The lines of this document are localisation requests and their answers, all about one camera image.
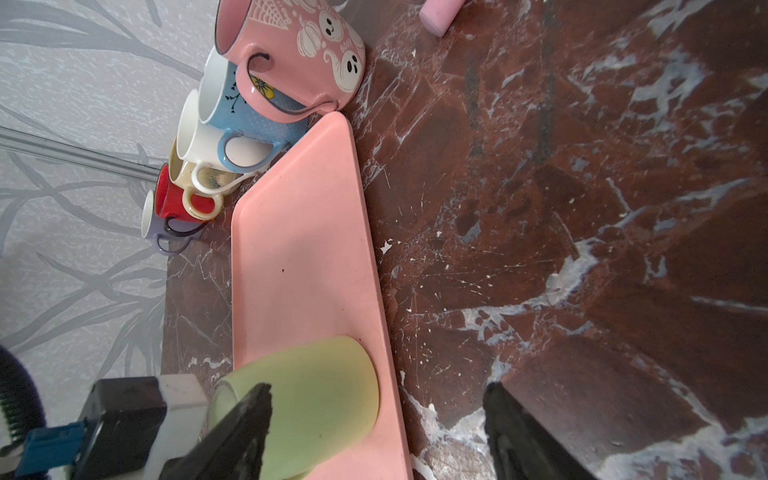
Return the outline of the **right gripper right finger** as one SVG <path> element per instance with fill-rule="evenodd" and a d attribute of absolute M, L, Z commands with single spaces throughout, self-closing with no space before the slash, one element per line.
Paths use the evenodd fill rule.
<path fill-rule="evenodd" d="M 483 396 L 485 432 L 499 479 L 592 479 L 574 458 L 500 382 Z"/>

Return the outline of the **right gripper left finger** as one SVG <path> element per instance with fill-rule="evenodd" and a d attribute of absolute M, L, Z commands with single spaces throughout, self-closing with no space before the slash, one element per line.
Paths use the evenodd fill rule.
<path fill-rule="evenodd" d="M 271 386 L 255 385 L 162 479 L 258 479 L 272 418 Z"/>

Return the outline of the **light green mug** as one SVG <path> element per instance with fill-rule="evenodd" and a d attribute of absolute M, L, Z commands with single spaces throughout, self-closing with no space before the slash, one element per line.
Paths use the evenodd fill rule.
<path fill-rule="evenodd" d="M 336 336 L 264 356 L 221 379 L 208 412 L 214 428 L 259 383 L 271 386 L 264 479 L 307 475 L 364 439 L 379 411 L 379 385 L 366 350 Z"/>

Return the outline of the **lavender purple mug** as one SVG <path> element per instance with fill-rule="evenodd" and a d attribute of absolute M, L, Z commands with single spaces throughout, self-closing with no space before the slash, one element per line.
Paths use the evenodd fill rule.
<path fill-rule="evenodd" d="M 189 222 L 173 216 L 162 218 L 155 213 L 154 192 L 147 193 L 141 221 L 141 235 L 145 240 L 154 244 L 159 253 L 166 256 L 175 256 L 185 250 L 192 240 L 198 239 L 205 223 Z M 166 248 L 162 241 L 168 245 L 173 242 L 181 242 L 177 249 Z"/>

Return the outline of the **red mug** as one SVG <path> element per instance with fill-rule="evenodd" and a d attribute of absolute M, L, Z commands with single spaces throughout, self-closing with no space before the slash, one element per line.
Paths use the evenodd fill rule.
<path fill-rule="evenodd" d="M 158 217 L 202 224 L 218 215 L 218 207 L 220 202 L 215 199 L 174 184 L 170 180 L 168 164 L 163 165 L 155 187 L 154 213 Z"/>

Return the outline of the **beige speckled round mug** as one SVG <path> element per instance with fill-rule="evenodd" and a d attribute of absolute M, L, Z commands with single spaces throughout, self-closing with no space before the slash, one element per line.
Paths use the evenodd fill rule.
<path fill-rule="evenodd" d="M 234 183 L 239 174 L 203 166 L 199 169 L 199 183 L 208 189 L 220 189 L 228 185 L 222 193 L 208 194 L 196 187 L 192 181 L 194 162 L 184 161 L 177 155 L 177 142 L 173 141 L 169 156 L 169 180 L 182 190 L 182 207 L 192 217 L 213 220 L 223 209 L 225 196 L 233 193 L 239 186 Z"/>

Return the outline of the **white mug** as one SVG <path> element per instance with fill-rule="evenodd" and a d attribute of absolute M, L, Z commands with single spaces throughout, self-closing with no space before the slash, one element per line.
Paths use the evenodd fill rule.
<path fill-rule="evenodd" d="M 192 178 L 196 187 L 208 194 L 222 193 L 228 188 L 226 185 L 213 190 L 201 185 L 198 171 L 203 166 L 239 174 L 240 178 L 234 181 L 238 184 L 270 166 L 280 152 L 279 146 L 251 139 L 237 130 L 221 130 L 204 124 L 199 116 L 199 100 L 198 90 L 191 90 L 182 109 L 176 138 L 177 155 L 197 164 Z"/>

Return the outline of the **blue dotted mug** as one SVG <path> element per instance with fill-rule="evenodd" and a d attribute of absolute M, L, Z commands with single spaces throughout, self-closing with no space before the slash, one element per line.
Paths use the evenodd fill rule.
<path fill-rule="evenodd" d="M 270 120 L 245 100 L 236 82 L 237 66 L 215 49 L 209 53 L 198 90 L 198 116 L 216 129 L 214 147 L 222 166 L 235 173 L 264 171 L 308 131 L 307 119 Z"/>

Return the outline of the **pink patterned mug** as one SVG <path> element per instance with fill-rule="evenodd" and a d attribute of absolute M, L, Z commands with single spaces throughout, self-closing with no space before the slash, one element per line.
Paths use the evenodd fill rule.
<path fill-rule="evenodd" d="M 363 39 L 326 1 L 221 0 L 215 48 L 242 98 L 281 123 L 343 109 L 366 66 Z"/>

